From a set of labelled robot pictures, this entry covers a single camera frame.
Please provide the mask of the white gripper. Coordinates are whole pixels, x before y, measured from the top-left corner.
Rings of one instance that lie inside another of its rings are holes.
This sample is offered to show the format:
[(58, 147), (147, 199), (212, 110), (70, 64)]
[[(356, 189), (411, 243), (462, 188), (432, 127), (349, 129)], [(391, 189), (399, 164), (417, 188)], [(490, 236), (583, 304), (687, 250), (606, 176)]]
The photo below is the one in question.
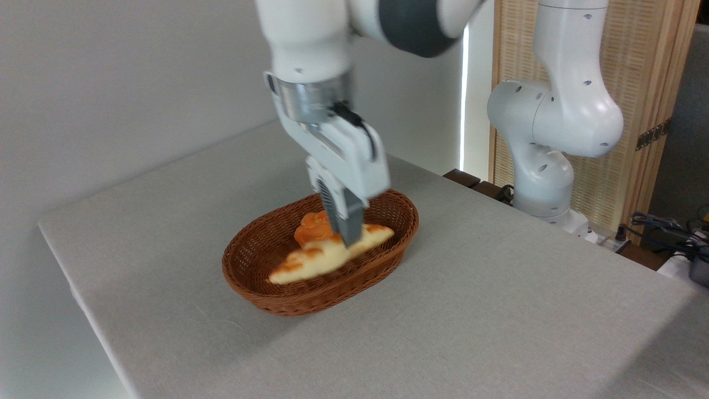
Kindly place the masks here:
[(364, 202), (391, 184), (382, 139), (373, 128), (366, 134), (339, 116), (309, 125), (289, 119), (282, 108), (277, 114), (286, 133), (308, 154), (310, 184), (321, 197), (330, 228), (351, 247), (362, 237)]

